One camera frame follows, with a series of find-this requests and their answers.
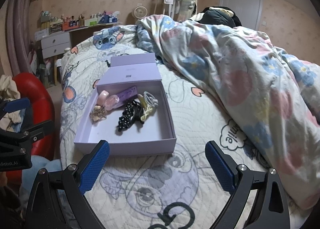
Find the pink round blush compact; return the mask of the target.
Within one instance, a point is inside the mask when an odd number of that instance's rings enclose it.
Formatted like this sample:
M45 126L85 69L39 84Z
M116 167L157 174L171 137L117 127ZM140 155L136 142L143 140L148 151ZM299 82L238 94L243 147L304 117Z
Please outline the pink round blush compact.
M114 108L114 106L116 106L118 103L119 97L117 95L109 96L104 103L104 108L107 111L111 111Z

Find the purple rectangular card box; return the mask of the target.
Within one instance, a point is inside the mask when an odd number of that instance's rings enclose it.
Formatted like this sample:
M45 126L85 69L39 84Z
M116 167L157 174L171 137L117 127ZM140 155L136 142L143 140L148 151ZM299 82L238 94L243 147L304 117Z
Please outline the purple rectangular card box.
M136 86L129 87L117 94L120 101L125 101L131 98L135 98L137 95L138 95L138 92L137 92Z

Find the yellow hair claw clip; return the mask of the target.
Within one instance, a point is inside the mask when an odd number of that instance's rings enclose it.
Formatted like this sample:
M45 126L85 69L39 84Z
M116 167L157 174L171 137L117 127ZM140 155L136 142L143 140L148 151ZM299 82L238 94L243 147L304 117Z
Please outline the yellow hair claw clip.
M140 117L140 120L145 122L147 118L156 111L158 107L158 100L147 91L143 94L138 94L138 100L143 109L143 114Z

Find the black white-dotted hair clip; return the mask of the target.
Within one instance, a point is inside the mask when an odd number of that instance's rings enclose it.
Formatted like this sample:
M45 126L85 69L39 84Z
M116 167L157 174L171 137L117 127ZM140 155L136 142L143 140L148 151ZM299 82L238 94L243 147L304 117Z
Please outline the black white-dotted hair clip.
M135 101L128 102L125 105L124 111L118 120L117 131L123 132L129 129L133 125L135 120L137 103Z

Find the red chair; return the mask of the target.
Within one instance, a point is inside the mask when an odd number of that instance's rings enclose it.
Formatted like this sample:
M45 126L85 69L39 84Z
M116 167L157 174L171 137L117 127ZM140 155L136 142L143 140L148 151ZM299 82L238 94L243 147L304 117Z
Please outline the red chair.
M46 120L55 121L55 111L53 101L40 80L31 73L20 73L14 77L17 90L22 98L28 98L33 113L33 125ZM55 125L52 134L33 143L31 156L42 156L48 160L53 160L55 148ZM20 185L22 182L22 170L6 172L8 182Z

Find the white drawer cabinet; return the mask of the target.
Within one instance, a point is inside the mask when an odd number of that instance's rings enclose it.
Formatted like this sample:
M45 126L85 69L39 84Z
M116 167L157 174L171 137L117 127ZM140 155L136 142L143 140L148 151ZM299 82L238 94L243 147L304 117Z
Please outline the white drawer cabinet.
M41 40L44 59L63 54L66 48L71 48L71 38L68 32L58 32Z

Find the beige gold hair clip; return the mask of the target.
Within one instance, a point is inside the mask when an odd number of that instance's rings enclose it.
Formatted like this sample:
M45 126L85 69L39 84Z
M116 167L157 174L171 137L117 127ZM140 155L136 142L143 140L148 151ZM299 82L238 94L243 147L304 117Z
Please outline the beige gold hair clip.
M107 110L100 105L95 105L89 114L89 117L92 122L99 122L99 121L105 120L106 116L107 116Z

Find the purple curtain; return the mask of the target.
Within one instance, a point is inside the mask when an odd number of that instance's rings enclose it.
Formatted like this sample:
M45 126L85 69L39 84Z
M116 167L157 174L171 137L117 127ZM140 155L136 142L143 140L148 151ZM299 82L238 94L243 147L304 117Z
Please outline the purple curtain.
M8 0L6 13L6 42L11 71L14 76L31 72L28 54L30 0Z

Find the cartoon quilted bedspread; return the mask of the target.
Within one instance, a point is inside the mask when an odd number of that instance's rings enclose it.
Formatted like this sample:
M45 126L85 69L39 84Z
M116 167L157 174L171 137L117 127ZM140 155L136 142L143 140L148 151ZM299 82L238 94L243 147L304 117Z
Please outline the cartoon quilted bedspread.
M61 60L63 99L60 154L62 166L84 155L76 132L98 81L111 58L153 53L137 46L137 24L101 30L74 46ZM255 171L271 167L223 106L176 69L156 57L176 135L171 154L112 156L86 198L108 228L209 228L229 198L206 159L213 140L237 163ZM289 196L291 228L300 228L311 209Z

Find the lavender open gift box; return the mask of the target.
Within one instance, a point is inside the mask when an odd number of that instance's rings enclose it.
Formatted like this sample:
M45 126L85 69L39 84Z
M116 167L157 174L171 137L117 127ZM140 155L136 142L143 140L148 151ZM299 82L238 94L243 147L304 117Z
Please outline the lavender open gift box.
M89 153L101 140L112 156L171 154L176 135L153 53L111 58L98 81L74 139Z

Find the floral rumpled duvet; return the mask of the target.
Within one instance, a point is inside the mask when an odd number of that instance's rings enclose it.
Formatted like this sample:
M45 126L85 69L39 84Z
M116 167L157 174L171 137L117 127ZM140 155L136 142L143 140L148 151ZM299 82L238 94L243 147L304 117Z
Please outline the floral rumpled duvet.
M137 22L137 46L210 93L280 176L302 209L319 200L319 66L245 27Z

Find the black hair claw clip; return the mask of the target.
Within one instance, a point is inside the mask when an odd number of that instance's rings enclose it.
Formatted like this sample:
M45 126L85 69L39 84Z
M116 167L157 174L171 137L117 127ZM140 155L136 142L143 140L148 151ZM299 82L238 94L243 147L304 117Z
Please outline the black hair claw clip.
M144 124L144 122L142 122L141 120L140 120L140 117L142 116L142 114L143 114L143 109L142 109L142 106L141 106L141 104L139 103L139 102L137 102L137 101L135 101L136 103L137 103L137 108L136 108L136 115L135 115L135 120L133 121L133 124L135 123L135 122L140 122L142 125Z

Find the white desk fan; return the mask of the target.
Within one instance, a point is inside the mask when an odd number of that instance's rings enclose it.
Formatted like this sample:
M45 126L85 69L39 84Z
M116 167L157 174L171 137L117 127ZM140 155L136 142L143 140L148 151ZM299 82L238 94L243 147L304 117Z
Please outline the white desk fan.
M137 6L133 11L132 11L132 16L136 20L143 19L148 16L148 9L144 6Z

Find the clothes rack with clothes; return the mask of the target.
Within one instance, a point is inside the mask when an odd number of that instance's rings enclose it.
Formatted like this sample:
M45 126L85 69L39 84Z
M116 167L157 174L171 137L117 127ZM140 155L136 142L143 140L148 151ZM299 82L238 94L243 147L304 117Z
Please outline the clothes rack with clothes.
M198 0L157 0L153 13L168 15L173 20L185 21L197 13Z

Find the white door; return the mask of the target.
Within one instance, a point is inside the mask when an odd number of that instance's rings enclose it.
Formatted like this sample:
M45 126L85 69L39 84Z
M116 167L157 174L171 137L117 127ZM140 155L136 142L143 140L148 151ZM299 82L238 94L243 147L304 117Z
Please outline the white door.
M220 6L233 10L242 26L258 29L263 0L220 0Z

